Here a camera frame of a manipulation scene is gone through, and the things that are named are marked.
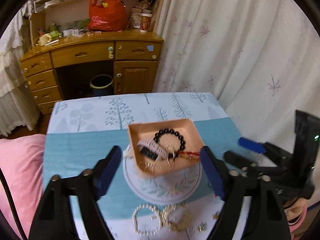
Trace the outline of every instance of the pink sleeve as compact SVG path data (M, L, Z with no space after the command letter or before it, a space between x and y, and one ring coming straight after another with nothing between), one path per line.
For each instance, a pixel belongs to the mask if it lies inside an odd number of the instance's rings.
M9 185L18 216L27 236L43 191L44 142L45 135L43 134L14 140L0 139L0 167ZM12 229L20 236L1 183L0 209Z
M289 226L290 232L293 232L294 230L296 230L302 224L302 222L304 221L306 215L307 215L307 206L304 207L303 212L301 213L301 216L300 216L299 220L294 225Z

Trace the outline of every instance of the teal tablecloth section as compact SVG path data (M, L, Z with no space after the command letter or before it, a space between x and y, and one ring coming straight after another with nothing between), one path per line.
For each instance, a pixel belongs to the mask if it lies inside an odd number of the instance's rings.
M217 158L222 159L223 153L228 150L249 157L249 151L237 144L240 134L230 118L196 121L194 124L204 144ZM98 160L105 158L114 145L119 145L125 150L128 144L127 130L48 134L44 151L44 185L48 184L54 174L59 174L63 178L76 176L84 169L92 168ZM208 178L203 172L197 190L187 202L209 193L212 193L212 189L208 186ZM121 163L107 195L98 203L105 219L121 219L131 217L133 210L145 201L135 195L127 185ZM71 199L71 204L74 217L79 218L76 198Z

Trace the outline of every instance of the black trash can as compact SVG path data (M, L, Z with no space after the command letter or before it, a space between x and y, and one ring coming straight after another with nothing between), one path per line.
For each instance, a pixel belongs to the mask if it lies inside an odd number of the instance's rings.
M95 97L113 95L112 84L112 76L106 74L95 76L90 80L90 87Z

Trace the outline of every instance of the curtain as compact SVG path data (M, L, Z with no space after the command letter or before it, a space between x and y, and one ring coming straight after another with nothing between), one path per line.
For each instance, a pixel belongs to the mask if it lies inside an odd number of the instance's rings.
M40 112L25 84L19 59L23 56L20 29L28 5L15 15L0 38L0 133L8 136L19 125L32 130Z
M155 92L211 92L243 136L290 152L295 109L320 116L320 38L293 0L164 0L157 33Z

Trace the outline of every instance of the white wall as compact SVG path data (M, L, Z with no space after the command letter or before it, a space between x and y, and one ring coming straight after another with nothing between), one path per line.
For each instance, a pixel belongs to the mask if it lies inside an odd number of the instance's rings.
M123 0L126 11L129 15L130 10L136 5L138 0ZM77 0L65 2L46 10L46 28L54 21L57 25L74 22L89 18L89 0Z

